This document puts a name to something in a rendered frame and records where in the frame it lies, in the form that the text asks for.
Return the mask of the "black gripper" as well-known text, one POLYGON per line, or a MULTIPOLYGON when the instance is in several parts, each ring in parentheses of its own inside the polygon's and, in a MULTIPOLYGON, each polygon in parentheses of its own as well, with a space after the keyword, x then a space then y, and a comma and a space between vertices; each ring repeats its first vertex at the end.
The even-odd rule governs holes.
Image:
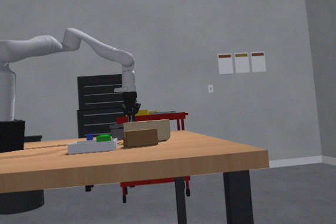
POLYGON ((135 114, 138 113, 141 103, 138 103, 137 92, 122 92, 123 95, 123 105, 121 105, 121 109, 125 115, 127 115, 127 121, 135 122, 135 114))

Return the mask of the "brown cardboard box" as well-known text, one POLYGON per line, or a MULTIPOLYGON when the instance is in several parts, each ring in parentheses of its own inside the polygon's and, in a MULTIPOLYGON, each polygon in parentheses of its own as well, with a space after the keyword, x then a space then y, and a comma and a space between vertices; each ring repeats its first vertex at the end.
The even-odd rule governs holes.
POLYGON ((125 148, 149 146, 149 145, 155 145, 156 143, 157 143, 156 129, 123 131, 123 147, 125 148))

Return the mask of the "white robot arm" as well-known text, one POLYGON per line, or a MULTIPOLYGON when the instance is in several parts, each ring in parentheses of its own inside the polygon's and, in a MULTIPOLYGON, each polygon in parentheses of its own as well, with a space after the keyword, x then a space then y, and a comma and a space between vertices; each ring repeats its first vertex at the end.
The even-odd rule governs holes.
POLYGON ((36 36, 27 41, 3 40, 0 41, 0 121, 14 120, 16 73, 10 70, 9 63, 32 56, 76 51, 82 40, 99 56, 122 64, 122 88, 115 88, 114 92, 137 92, 133 56, 105 45, 77 29, 67 28, 62 43, 49 35, 36 36))

